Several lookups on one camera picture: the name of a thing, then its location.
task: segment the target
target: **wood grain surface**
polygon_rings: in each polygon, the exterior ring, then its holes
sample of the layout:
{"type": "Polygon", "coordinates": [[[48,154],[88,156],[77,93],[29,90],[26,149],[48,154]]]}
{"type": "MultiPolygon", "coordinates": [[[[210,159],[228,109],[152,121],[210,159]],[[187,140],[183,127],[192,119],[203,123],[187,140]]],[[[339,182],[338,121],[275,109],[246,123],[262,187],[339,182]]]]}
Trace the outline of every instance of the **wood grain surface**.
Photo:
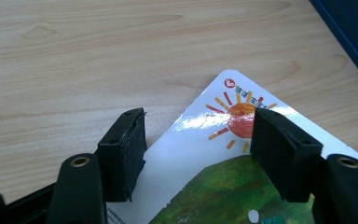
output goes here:
{"type": "Polygon", "coordinates": [[[152,145],[225,69],[358,150],[358,70],[307,0],[0,0],[0,192],[54,182],[128,109],[152,145]]]}

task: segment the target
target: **card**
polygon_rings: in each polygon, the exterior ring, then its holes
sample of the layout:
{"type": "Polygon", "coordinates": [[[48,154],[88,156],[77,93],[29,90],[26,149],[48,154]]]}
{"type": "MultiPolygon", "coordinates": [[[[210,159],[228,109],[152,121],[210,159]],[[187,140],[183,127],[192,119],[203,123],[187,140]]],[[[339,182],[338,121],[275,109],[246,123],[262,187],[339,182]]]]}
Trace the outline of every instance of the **card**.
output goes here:
{"type": "Polygon", "coordinates": [[[311,223],[308,203],[282,201],[250,156],[257,107],[277,111],[324,144],[358,153],[238,71],[222,72],[145,153],[133,202],[108,203],[109,223],[311,223]]]}

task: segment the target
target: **sun ray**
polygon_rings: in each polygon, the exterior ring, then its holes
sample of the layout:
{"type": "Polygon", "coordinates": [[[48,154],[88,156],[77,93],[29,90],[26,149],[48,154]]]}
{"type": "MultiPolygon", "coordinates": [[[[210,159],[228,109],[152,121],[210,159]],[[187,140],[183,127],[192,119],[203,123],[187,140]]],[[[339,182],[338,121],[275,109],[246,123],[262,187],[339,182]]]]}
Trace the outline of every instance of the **sun ray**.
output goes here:
{"type": "Polygon", "coordinates": [[[208,138],[209,138],[209,140],[212,140],[212,139],[214,139],[215,137],[217,137],[217,136],[219,136],[219,135],[221,135],[221,134],[223,134],[223,133],[226,133],[226,132],[228,132],[228,128],[224,128],[224,129],[220,130],[219,132],[212,134],[212,135],[209,136],[208,138]]]}
{"type": "Polygon", "coordinates": [[[272,105],[269,105],[269,106],[268,106],[268,109],[271,109],[271,108],[273,108],[273,107],[275,107],[275,106],[277,106],[277,103],[274,103],[274,104],[272,104],[272,105]]]}
{"type": "Polygon", "coordinates": [[[219,97],[216,97],[216,98],[214,98],[214,99],[215,99],[215,101],[216,101],[217,103],[219,103],[222,107],[224,107],[225,110],[229,110],[229,107],[228,107],[225,103],[223,103],[223,101],[220,100],[219,97]]]}
{"type": "Polygon", "coordinates": [[[253,95],[253,92],[252,91],[249,91],[249,94],[248,96],[246,97],[246,102],[249,103],[252,99],[252,95],[253,95]]]}
{"type": "Polygon", "coordinates": [[[239,93],[237,93],[237,104],[241,103],[241,96],[239,93]]]}
{"type": "Polygon", "coordinates": [[[248,150],[249,150],[249,141],[246,141],[246,142],[245,142],[245,145],[243,146],[242,152],[243,152],[243,153],[247,153],[248,150]]]}
{"type": "Polygon", "coordinates": [[[232,146],[234,146],[235,140],[231,140],[228,145],[227,145],[227,149],[231,149],[232,146]]]}
{"type": "Polygon", "coordinates": [[[232,105],[232,103],[231,103],[231,100],[229,99],[229,97],[228,97],[228,95],[227,95],[227,92],[225,91],[225,97],[226,97],[226,100],[227,100],[227,102],[228,102],[228,104],[229,105],[232,105]]]}
{"type": "Polygon", "coordinates": [[[212,110],[212,111],[218,113],[218,114],[226,114],[223,110],[216,109],[216,108],[214,108],[214,107],[211,106],[211,105],[206,105],[206,107],[207,107],[208,109],[210,109],[210,110],[212,110]]]}

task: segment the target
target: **white spot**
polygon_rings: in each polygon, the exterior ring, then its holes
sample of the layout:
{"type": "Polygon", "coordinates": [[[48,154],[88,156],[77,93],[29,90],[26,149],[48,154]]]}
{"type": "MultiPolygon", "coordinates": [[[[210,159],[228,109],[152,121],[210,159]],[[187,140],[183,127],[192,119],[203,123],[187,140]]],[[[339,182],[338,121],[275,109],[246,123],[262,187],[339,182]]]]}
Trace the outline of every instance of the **white spot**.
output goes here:
{"type": "Polygon", "coordinates": [[[248,213],[248,218],[252,223],[257,223],[259,219],[258,212],[256,210],[250,210],[248,213]]]}

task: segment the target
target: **sun illustration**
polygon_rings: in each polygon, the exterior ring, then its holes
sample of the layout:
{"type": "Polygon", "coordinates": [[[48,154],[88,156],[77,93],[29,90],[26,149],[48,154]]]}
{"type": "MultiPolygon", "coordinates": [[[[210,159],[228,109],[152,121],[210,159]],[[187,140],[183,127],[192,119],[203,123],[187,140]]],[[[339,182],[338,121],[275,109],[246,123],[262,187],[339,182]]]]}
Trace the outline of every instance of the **sun illustration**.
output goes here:
{"type": "MultiPolygon", "coordinates": [[[[250,139],[252,138],[255,109],[257,107],[271,109],[277,104],[263,105],[262,102],[264,98],[254,98],[253,93],[251,91],[242,91],[241,94],[237,92],[237,103],[235,105],[232,104],[227,92],[224,92],[224,95],[227,101],[226,103],[223,102],[219,97],[215,97],[214,99],[226,110],[226,112],[211,105],[206,105],[206,107],[217,114],[228,115],[227,127],[218,131],[217,133],[212,134],[208,138],[209,140],[213,140],[216,137],[222,135],[223,133],[231,131],[239,138],[243,138],[245,140],[245,144],[243,146],[242,151],[243,153],[247,153],[249,150],[250,139]]],[[[231,140],[227,145],[227,149],[231,149],[234,146],[235,142],[236,140],[231,140]]]]}

